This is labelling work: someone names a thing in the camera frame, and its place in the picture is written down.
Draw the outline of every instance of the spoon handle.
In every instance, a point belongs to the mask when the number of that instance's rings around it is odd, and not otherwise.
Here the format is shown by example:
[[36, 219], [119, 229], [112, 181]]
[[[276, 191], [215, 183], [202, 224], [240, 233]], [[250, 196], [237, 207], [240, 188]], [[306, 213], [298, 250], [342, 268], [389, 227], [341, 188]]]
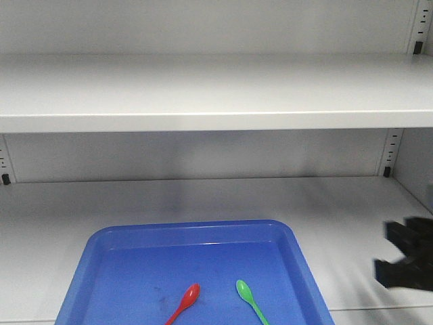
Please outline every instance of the spoon handle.
[[263, 325], [269, 325], [267, 319], [264, 317], [264, 315], [262, 314], [262, 311], [260, 310], [260, 308], [258, 308], [258, 305], [256, 303], [252, 304], [252, 308], [256, 312], [257, 316], [260, 318]]
[[179, 314], [182, 312], [182, 309], [178, 308], [175, 313], [170, 317], [169, 320], [167, 320], [167, 323], [165, 323], [165, 325], [171, 325], [173, 324], [173, 322], [175, 321], [175, 319], [177, 318], [177, 316], [179, 316]]

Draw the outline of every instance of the blue tray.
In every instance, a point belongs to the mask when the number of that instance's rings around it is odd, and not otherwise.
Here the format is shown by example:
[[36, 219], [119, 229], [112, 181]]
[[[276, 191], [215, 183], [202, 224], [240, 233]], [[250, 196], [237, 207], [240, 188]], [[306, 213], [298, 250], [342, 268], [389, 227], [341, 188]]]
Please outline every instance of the blue tray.
[[260, 325], [237, 294], [244, 280], [270, 325], [333, 324], [298, 243], [271, 220], [109, 227], [88, 241], [55, 325]]

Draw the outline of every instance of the shelf bracket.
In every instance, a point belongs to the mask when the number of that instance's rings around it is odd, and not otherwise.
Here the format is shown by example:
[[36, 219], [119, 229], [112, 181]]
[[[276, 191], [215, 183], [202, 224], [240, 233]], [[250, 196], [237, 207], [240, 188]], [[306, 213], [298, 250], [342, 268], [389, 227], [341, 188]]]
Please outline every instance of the shelf bracket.
[[432, 16], [433, 1], [418, 0], [412, 24], [412, 32], [407, 47], [408, 54], [423, 54]]
[[16, 177], [12, 162], [9, 157], [4, 135], [0, 134], [0, 184], [9, 185], [16, 183]]
[[403, 129], [388, 129], [385, 146], [380, 159], [378, 175], [390, 177], [398, 154]]

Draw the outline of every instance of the gray wall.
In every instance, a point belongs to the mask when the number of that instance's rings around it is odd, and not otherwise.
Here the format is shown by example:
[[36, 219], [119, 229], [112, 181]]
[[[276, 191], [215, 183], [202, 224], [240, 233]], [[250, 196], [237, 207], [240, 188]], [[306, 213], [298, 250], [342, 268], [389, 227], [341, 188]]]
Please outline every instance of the gray wall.
[[433, 128], [405, 129], [394, 177], [433, 212], [427, 195], [433, 184]]
[[7, 134], [18, 182], [370, 176], [386, 129]]
[[1, 53], [405, 53], [416, 0], [0, 0]]

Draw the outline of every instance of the white shelf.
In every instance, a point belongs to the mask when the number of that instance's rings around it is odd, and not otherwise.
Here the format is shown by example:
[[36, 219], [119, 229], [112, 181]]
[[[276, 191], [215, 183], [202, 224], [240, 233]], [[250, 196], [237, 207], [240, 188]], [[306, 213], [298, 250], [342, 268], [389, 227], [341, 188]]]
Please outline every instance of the white shelf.
[[0, 56], [0, 130], [433, 127], [433, 58]]
[[288, 224], [332, 311], [433, 305], [431, 292], [386, 290], [373, 278], [373, 258], [401, 256], [382, 223], [431, 217], [393, 179], [23, 183], [0, 186], [0, 207], [0, 322], [54, 320], [101, 228], [215, 219]]

